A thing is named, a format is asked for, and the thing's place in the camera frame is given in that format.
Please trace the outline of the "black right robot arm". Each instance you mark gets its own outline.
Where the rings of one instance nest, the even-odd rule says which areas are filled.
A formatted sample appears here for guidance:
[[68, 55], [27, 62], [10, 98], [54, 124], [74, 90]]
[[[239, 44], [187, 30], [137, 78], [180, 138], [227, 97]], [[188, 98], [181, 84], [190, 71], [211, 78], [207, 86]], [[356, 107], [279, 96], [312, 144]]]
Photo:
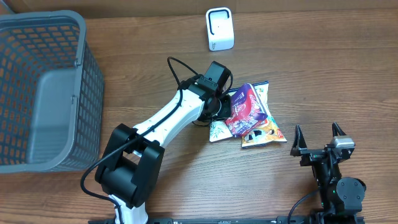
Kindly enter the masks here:
[[[337, 123], [332, 124], [333, 138], [322, 149], [309, 149], [299, 125], [290, 155], [300, 157], [301, 166], [310, 166], [318, 188], [302, 197], [290, 209], [287, 223], [364, 223], [357, 213], [362, 211], [366, 184], [354, 177], [343, 177], [339, 163], [350, 159], [356, 146]], [[306, 199], [319, 194], [321, 208], [306, 217], [293, 216], [294, 210]]]

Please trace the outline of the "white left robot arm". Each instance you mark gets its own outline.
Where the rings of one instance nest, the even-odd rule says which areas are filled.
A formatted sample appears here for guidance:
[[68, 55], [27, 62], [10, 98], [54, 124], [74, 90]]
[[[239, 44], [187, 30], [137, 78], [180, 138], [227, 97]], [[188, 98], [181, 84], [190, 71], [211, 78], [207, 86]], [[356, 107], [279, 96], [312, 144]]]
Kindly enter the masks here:
[[113, 223], [146, 223], [145, 202], [159, 176], [165, 148], [194, 121], [225, 119], [231, 97], [216, 84], [185, 83], [174, 97], [148, 120], [134, 127], [118, 125], [98, 162], [95, 181], [116, 212]]

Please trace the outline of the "yellow snack chip bag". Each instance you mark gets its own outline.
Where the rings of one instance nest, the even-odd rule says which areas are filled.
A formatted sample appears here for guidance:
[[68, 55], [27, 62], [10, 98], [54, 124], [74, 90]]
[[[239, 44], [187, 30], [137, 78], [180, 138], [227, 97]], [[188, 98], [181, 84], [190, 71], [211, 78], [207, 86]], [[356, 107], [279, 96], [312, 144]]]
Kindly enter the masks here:
[[[269, 82], [255, 83], [252, 85], [259, 95], [268, 117], [261, 125], [254, 128], [247, 135], [234, 137], [240, 137], [242, 139], [241, 145], [243, 148], [263, 146], [270, 142], [286, 142], [286, 138], [282, 134], [274, 117], [271, 115], [267, 105]], [[231, 96], [237, 89], [238, 88], [231, 90], [229, 95]]]

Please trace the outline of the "white bamboo print tube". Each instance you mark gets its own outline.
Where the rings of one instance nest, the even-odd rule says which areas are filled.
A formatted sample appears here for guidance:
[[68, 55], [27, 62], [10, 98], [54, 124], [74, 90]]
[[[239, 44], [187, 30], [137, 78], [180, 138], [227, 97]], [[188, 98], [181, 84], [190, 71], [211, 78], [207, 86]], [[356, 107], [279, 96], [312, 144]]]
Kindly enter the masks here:
[[217, 142], [231, 137], [233, 135], [224, 121], [213, 121], [210, 124], [210, 142]]

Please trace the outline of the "pink purple pad pack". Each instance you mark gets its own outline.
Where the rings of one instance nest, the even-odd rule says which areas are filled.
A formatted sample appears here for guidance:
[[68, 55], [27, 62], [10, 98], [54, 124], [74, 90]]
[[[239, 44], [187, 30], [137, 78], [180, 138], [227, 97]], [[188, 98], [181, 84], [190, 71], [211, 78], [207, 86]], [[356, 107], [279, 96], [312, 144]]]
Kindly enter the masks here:
[[245, 83], [231, 95], [231, 116], [225, 123], [233, 136], [245, 136], [267, 117], [257, 91]]

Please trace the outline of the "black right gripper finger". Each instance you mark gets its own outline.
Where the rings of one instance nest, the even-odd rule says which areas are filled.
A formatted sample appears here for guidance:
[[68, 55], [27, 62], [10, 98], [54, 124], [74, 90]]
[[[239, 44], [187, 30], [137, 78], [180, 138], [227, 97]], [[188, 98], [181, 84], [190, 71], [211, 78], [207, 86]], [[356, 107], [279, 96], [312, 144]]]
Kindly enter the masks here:
[[346, 135], [346, 133], [340, 128], [337, 122], [334, 122], [331, 127], [332, 127], [333, 137]]
[[294, 143], [292, 145], [290, 154], [291, 155], [301, 155], [302, 151], [307, 150], [307, 144], [305, 142], [305, 138], [302, 134], [302, 130], [300, 128], [300, 125], [296, 125], [295, 127], [295, 139]]

